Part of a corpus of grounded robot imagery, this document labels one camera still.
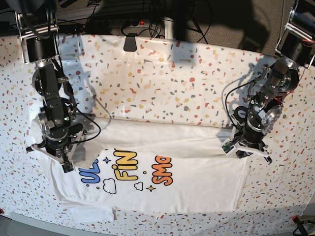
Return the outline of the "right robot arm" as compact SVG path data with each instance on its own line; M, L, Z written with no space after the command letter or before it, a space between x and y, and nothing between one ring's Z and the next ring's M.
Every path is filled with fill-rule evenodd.
M73 123L77 105L61 64L56 4L53 0L10 0L8 4L15 11L23 62L35 64L32 86L43 98L38 114L42 142L27 151L40 151L58 161L65 173L71 172L83 125Z

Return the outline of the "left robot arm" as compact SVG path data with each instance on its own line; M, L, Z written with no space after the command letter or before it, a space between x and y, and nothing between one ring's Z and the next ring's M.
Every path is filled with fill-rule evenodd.
M276 47L279 58L264 65L262 74L247 83L248 105L230 115L233 129L222 144L227 156L257 154L272 162L263 138L281 116L284 98L296 89L299 69L309 69L315 59L315 2L296 0Z

